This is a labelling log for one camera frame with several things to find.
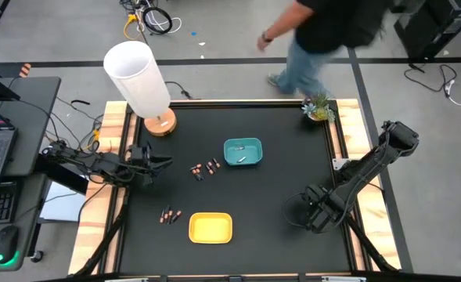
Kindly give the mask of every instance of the teal bowl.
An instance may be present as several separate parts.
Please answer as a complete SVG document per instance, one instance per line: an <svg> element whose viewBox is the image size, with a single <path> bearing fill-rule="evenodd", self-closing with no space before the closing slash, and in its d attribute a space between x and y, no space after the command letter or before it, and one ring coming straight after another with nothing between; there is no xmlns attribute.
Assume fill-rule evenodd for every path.
<svg viewBox="0 0 461 282"><path fill-rule="evenodd" d="M257 138L228 139L223 144L223 154L229 165L255 165L263 158L261 141Z"/></svg>

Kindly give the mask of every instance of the yellow tray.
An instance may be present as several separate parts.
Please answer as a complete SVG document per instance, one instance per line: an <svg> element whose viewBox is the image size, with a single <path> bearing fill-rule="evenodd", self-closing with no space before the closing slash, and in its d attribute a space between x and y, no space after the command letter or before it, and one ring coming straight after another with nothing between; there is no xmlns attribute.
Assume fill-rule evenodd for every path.
<svg viewBox="0 0 461 282"><path fill-rule="evenodd" d="M197 212L190 217L189 238L198 244L226 244L232 239L232 217L221 212Z"/></svg>

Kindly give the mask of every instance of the person's arm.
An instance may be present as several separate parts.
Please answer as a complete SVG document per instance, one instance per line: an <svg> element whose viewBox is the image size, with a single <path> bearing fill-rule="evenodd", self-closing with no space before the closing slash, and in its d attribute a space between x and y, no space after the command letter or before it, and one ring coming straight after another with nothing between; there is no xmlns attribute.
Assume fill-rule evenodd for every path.
<svg viewBox="0 0 461 282"><path fill-rule="evenodd" d="M258 49L263 51L274 38L278 38L287 31L298 27L313 14L314 10L311 7L295 1L287 7L286 11L280 15L279 19L267 31L260 35L258 38Z"/></svg>

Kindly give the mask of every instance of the white lamp shade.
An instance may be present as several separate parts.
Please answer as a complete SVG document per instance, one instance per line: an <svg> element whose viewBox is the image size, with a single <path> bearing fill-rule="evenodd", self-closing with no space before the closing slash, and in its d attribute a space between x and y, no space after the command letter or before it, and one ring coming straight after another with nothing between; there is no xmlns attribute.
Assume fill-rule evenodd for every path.
<svg viewBox="0 0 461 282"><path fill-rule="evenodd" d="M115 45L105 55L103 67L138 116L154 118L169 108L171 97L147 44Z"/></svg>

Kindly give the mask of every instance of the concrete floor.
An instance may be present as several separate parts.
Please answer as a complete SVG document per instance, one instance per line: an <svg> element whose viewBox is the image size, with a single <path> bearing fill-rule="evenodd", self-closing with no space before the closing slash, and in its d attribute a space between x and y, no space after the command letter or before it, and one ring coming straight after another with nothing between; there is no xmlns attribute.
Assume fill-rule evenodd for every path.
<svg viewBox="0 0 461 282"><path fill-rule="evenodd" d="M287 5L283 0L160 0L171 16L180 16L180 31L149 36L157 59L284 57L292 34L273 42L266 53L255 49L257 36ZM389 14L381 40L357 50L361 58L403 58L405 51L393 30L395 15ZM106 51L124 41L126 16L117 0L12 0L0 21L0 62L64 62L102 60ZM461 57L461 34L445 48ZM346 58L342 49L336 57ZM452 96L461 102L461 63ZM282 64L161 66L165 80L181 83L192 96L211 99L283 97L265 82L268 72ZM416 152L393 164L389 171L397 199L412 266L417 273L461 276L461 107L443 94L433 93L407 81L405 64L363 64L376 125L400 120L420 134ZM438 65L414 74L428 85L440 85ZM122 99L101 67L40 67L31 76L60 76L59 98L84 99L92 105L82 109L92 116L103 112L107 100ZM321 79L337 98L360 99L351 65L329 64ZM169 86L173 99L180 91ZM54 112L79 138L91 123L61 102ZM60 135L71 136L61 125ZM0 273L0 281L32 281L63 277L74 244L75 224L45 226L39 247L51 254L40 264L26 262L17 273ZM54 236L61 233L59 240Z"/></svg>

